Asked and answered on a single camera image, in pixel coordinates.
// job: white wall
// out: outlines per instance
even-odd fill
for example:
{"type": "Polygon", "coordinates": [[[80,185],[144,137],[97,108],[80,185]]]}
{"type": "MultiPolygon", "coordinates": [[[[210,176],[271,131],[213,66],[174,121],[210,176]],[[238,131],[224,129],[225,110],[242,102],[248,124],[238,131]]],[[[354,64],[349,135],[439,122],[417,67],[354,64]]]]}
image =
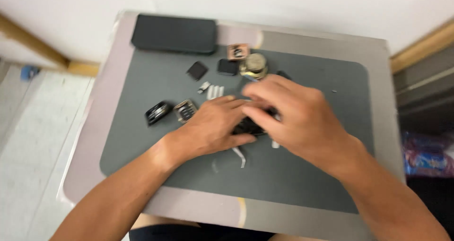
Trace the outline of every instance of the white wall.
{"type": "Polygon", "coordinates": [[[102,61],[116,13],[136,9],[386,39],[396,53],[454,16],[454,0],[0,0],[71,59],[102,61]]]}

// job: gray desk mat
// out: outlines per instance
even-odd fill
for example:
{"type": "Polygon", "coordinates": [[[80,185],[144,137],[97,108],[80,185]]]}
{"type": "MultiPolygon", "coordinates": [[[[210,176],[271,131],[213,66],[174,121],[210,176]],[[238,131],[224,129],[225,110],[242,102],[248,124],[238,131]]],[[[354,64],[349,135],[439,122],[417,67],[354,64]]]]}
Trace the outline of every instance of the gray desk mat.
{"type": "MultiPolygon", "coordinates": [[[[346,130],[373,153],[368,74],[359,63],[253,50],[268,60],[270,73],[284,70],[293,81],[320,89],[346,130]]],[[[219,46],[211,56],[135,50],[117,110],[100,160],[101,171],[110,175],[138,157],[163,135],[181,126],[172,112],[147,127],[145,112],[162,100],[178,104],[191,99],[197,107],[206,94],[197,94],[204,81],[225,86],[225,95],[239,95],[241,76],[217,73],[217,62],[226,56],[219,46]],[[196,61],[208,68],[199,81],[185,71],[196,61]]],[[[358,213],[354,202],[338,180],[325,174],[285,148],[273,149],[269,136],[241,146],[247,162],[232,151],[220,151],[192,159],[180,166],[164,183],[229,196],[289,205],[358,213]]]]}

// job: hand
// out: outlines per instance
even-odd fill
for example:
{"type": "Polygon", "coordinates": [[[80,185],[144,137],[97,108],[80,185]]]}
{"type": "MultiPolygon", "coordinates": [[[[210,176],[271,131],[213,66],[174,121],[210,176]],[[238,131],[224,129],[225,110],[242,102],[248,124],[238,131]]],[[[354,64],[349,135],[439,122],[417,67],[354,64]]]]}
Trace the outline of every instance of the hand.
{"type": "Polygon", "coordinates": [[[179,166],[197,156],[223,151],[254,142],[251,134],[232,135],[235,126],[246,115],[244,105],[257,105],[234,96],[224,96],[203,103],[194,116],[181,128],[160,141],[166,148],[166,160],[179,166]]]}
{"type": "Polygon", "coordinates": [[[243,112],[273,140],[328,174],[347,171],[356,155],[364,156],[358,153],[362,143],[344,130],[320,90],[270,74],[248,84],[243,95],[275,107],[280,122],[260,108],[244,107],[243,112]]]}

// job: blue object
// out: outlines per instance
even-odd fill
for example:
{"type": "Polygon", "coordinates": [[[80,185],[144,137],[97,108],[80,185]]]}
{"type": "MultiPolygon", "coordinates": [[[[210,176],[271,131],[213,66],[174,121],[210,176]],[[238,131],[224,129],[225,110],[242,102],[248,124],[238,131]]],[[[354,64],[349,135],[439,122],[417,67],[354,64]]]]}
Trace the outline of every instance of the blue object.
{"type": "Polygon", "coordinates": [[[20,70],[20,79],[23,81],[31,80],[35,75],[39,73],[40,69],[36,66],[23,66],[20,70]]]}

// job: black case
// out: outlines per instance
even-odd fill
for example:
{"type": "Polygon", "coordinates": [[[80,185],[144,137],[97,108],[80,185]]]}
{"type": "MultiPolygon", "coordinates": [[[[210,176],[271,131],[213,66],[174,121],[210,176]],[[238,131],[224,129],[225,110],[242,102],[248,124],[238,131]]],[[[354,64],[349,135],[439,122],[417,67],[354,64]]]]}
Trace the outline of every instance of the black case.
{"type": "Polygon", "coordinates": [[[142,50],[213,54],[217,37],[214,20],[139,14],[131,43],[142,50]]]}

